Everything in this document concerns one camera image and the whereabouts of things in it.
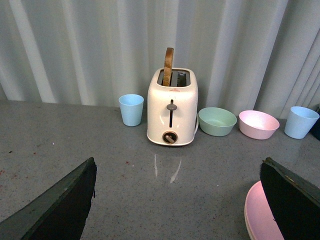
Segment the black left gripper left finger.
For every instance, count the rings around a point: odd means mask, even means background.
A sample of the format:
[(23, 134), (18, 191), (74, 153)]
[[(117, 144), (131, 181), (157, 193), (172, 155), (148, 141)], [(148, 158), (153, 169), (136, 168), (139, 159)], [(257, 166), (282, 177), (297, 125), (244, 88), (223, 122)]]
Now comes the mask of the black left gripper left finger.
[(90, 157), (0, 223), (2, 240), (79, 240), (95, 197), (97, 165)]

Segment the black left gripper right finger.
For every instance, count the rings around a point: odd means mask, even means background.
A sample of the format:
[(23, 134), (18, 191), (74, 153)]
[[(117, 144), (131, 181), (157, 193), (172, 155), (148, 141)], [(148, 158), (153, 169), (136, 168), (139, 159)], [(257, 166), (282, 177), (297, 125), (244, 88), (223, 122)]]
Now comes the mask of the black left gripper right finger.
[(286, 240), (320, 238), (320, 188), (266, 158), (260, 180), (273, 218)]

